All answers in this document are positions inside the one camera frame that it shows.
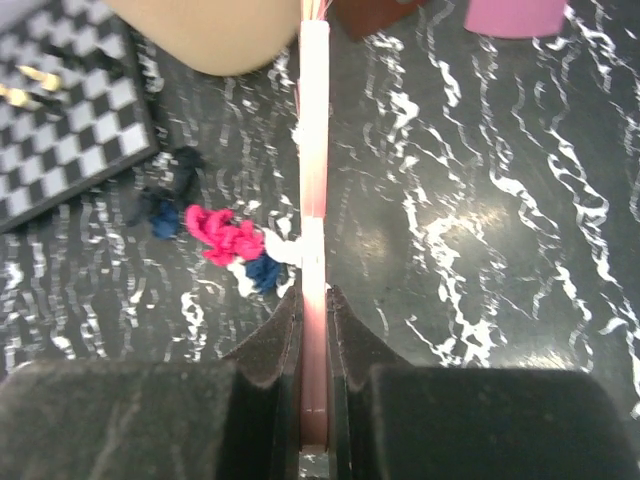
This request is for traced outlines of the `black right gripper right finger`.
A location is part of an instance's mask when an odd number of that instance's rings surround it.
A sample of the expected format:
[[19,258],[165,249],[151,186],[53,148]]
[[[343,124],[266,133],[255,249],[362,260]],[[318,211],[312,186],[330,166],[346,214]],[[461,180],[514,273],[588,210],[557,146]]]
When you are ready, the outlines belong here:
[[334,479],[635,479],[605,390],[571,370],[415,366],[327,294]]

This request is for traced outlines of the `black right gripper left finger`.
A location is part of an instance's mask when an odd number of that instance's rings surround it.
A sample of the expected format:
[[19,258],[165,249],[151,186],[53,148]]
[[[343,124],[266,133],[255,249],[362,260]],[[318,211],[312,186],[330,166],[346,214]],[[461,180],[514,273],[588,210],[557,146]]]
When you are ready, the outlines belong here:
[[209,362],[37,361],[1,385],[5,479],[294,479],[302,298]]

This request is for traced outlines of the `pink hand brush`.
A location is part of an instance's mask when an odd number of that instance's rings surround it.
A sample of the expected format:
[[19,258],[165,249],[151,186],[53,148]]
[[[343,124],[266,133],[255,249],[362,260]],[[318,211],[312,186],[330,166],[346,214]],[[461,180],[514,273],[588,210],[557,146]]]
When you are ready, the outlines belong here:
[[326,1],[302,1],[299,30],[298,153],[303,345],[301,448],[328,444],[325,215],[329,137],[329,35]]

